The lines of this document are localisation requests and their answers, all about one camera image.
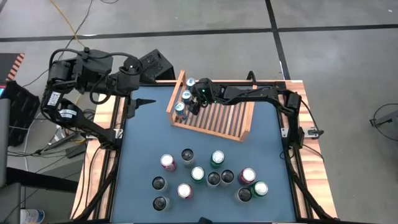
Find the white container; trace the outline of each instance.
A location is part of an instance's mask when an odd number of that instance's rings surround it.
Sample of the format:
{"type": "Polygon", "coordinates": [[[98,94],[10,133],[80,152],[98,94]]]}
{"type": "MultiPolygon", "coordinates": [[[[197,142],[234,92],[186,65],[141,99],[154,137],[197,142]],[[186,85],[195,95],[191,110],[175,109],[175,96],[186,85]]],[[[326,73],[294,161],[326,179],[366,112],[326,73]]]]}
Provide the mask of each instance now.
{"type": "Polygon", "coordinates": [[[44,211],[38,209],[21,209],[20,224],[39,224],[44,220],[44,211]]]}

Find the soda can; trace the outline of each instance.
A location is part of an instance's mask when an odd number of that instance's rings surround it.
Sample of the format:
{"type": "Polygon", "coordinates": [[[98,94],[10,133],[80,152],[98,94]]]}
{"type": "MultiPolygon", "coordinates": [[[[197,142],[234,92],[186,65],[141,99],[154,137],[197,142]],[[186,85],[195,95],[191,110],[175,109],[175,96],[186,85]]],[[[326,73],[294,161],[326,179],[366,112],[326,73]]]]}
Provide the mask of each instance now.
{"type": "Polygon", "coordinates": [[[202,167],[194,167],[191,171],[191,178],[196,183],[203,182],[205,179],[205,171],[202,167]]]}
{"type": "Polygon", "coordinates": [[[252,168],[245,168],[238,175],[238,181],[242,185],[253,183],[255,178],[256,172],[252,168]]]}
{"type": "Polygon", "coordinates": [[[224,170],[221,173],[221,182],[220,185],[223,187],[228,186],[234,180],[234,173],[230,170],[224,170]]]}
{"type": "Polygon", "coordinates": [[[154,209],[157,211],[167,211],[171,208],[172,204],[171,204],[171,200],[167,197],[157,197],[154,200],[153,203],[154,209]]]}
{"type": "Polygon", "coordinates": [[[187,84],[189,90],[192,90],[192,87],[194,86],[195,82],[196,81],[194,78],[188,78],[185,84],[187,84]]]}
{"type": "Polygon", "coordinates": [[[268,193],[268,186],[263,181],[257,181],[250,186],[250,191],[255,197],[262,197],[268,193]]]}
{"type": "Polygon", "coordinates": [[[224,162],[224,153],[220,150],[214,151],[210,157],[210,166],[219,168],[224,162]]]}
{"type": "Polygon", "coordinates": [[[191,101],[191,98],[192,98],[192,94],[191,94],[191,92],[189,90],[184,90],[182,92],[182,101],[185,104],[189,104],[189,102],[191,101]]]}
{"type": "Polygon", "coordinates": [[[217,187],[221,182],[221,177],[216,172],[211,172],[207,176],[207,186],[211,188],[217,187]]]}
{"type": "Polygon", "coordinates": [[[186,167],[193,167],[195,165],[195,159],[193,158],[193,151],[191,149],[184,149],[181,152],[181,157],[186,167]]]}
{"type": "Polygon", "coordinates": [[[189,184],[180,184],[177,188],[177,193],[182,199],[189,199],[193,197],[193,189],[189,184]]]}
{"type": "Polygon", "coordinates": [[[162,167],[170,172],[173,172],[176,170],[177,165],[174,161],[174,158],[172,157],[172,155],[170,154],[164,154],[161,158],[160,158],[160,163],[162,164],[162,167]]]}
{"type": "Polygon", "coordinates": [[[187,118],[187,115],[184,113],[184,109],[185,109],[185,104],[181,101],[178,101],[174,104],[174,109],[175,109],[175,113],[177,114],[177,117],[185,120],[187,118]]]}
{"type": "Polygon", "coordinates": [[[250,189],[248,189],[246,187],[241,187],[235,193],[235,198],[239,202],[248,202],[248,201],[250,201],[251,197],[252,197],[252,195],[251,195],[250,189]]]}
{"type": "Polygon", "coordinates": [[[152,186],[155,190],[159,192],[165,192],[168,190],[167,181],[163,177],[155,177],[152,180],[152,186]]]}

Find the black can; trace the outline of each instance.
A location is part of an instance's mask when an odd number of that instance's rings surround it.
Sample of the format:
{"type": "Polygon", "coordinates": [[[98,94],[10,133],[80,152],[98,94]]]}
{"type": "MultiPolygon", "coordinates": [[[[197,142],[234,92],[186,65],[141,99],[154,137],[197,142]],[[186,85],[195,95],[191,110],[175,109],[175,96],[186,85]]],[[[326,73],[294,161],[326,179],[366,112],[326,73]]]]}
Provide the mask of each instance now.
{"type": "Polygon", "coordinates": [[[249,202],[252,195],[250,192],[250,189],[246,187],[241,187],[236,193],[235,193],[236,200],[239,202],[249,202]]]}
{"type": "Polygon", "coordinates": [[[167,190],[167,181],[163,177],[155,177],[152,181],[155,190],[165,192],[167,190]]]}
{"type": "Polygon", "coordinates": [[[211,172],[207,175],[207,186],[217,187],[221,182],[221,177],[216,172],[211,172]]]}
{"type": "Polygon", "coordinates": [[[234,180],[234,173],[230,170],[224,170],[221,173],[221,183],[220,185],[226,187],[234,180]]]}
{"type": "Polygon", "coordinates": [[[186,167],[193,167],[195,165],[195,159],[193,158],[192,149],[184,149],[181,152],[181,158],[184,161],[186,167]]]}
{"type": "Polygon", "coordinates": [[[170,209],[172,205],[169,198],[160,196],[155,198],[153,206],[157,211],[166,211],[170,209]]]}

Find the metal bracket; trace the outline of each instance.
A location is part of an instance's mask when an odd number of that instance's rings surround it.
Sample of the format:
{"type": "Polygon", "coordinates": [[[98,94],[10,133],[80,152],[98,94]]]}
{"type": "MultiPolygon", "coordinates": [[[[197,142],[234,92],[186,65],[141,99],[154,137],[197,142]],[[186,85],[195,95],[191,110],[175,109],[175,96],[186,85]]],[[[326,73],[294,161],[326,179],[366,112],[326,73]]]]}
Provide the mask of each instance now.
{"type": "MultiPolygon", "coordinates": [[[[319,134],[317,133],[316,128],[303,128],[304,138],[318,139],[319,134]]],[[[289,128],[281,128],[280,134],[282,138],[287,138],[287,133],[289,132],[289,128]]]]}

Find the blue table surface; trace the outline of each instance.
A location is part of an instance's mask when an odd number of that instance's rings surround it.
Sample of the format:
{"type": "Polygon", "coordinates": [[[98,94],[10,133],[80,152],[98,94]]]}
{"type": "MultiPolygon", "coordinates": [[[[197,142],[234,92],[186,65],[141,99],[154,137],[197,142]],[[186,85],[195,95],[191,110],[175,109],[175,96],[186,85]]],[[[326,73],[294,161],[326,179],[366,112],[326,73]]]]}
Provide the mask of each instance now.
{"type": "Polygon", "coordinates": [[[294,206],[290,193],[282,152],[280,128],[275,108],[269,103],[256,103],[251,132],[244,142],[232,141],[170,125],[166,116],[173,87],[140,87],[134,98],[156,100],[141,106],[136,116],[126,121],[124,142],[116,184],[113,223],[170,223],[197,222],[200,217],[214,222],[269,222],[294,221],[294,206]],[[269,187],[268,194],[240,203],[234,193],[241,187],[235,179],[226,188],[209,189],[206,184],[194,184],[190,169],[183,166],[181,151],[190,148],[195,153],[197,166],[208,174],[224,169],[236,175],[245,167],[256,171],[256,180],[269,187]],[[210,167],[210,155],[222,150],[225,161],[219,169],[210,167]],[[175,172],[166,172],[160,157],[171,154],[177,162],[175,172]],[[161,175],[170,184],[167,193],[152,188],[152,179],[161,175]],[[191,184],[193,198],[182,200],[177,186],[191,184]],[[172,208],[158,212],[152,202],[158,196],[171,199],[172,208]]]}

